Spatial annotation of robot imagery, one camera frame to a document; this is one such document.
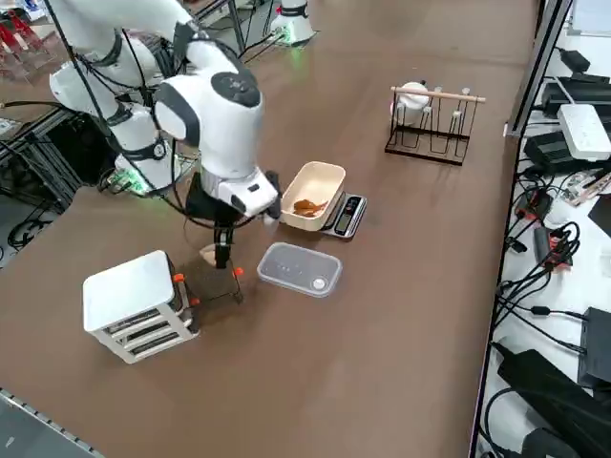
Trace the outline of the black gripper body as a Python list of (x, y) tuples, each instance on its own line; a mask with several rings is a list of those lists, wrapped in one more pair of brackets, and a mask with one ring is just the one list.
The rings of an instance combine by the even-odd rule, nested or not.
[(237, 229), (251, 221), (232, 206), (207, 195), (202, 189), (199, 172), (191, 179), (185, 210), (189, 217), (210, 221), (215, 228)]

